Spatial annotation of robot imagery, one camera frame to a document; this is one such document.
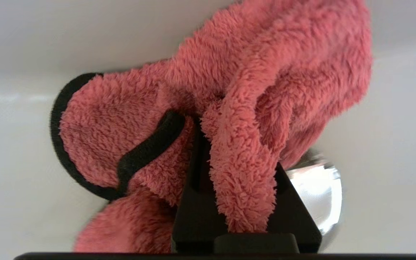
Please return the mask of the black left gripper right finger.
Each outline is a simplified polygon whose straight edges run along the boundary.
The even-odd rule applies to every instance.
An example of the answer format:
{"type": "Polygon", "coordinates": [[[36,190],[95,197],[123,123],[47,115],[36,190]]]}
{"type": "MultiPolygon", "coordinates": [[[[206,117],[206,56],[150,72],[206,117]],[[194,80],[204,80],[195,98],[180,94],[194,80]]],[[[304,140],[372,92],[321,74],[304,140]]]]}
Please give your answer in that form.
{"type": "Polygon", "coordinates": [[[276,165],[276,202],[269,216],[268,232],[293,234],[301,253],[317,253],[322,244],[322,234],[305,204],[294,188],[281,163],[276,165]]]}

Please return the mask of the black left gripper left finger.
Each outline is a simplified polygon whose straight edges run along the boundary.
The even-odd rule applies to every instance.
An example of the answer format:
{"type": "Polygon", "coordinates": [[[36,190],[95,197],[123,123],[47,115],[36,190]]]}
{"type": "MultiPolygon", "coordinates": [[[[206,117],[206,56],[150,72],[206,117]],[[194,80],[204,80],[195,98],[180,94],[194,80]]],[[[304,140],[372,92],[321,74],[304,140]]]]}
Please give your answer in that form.
{"type": "Polygon", "coordinates": [[[172,229],[172,253],[213,253],[215,239],[227,232],[209,176],[210,148],[200,125],[195,125],[186,183],[172,229]]]}

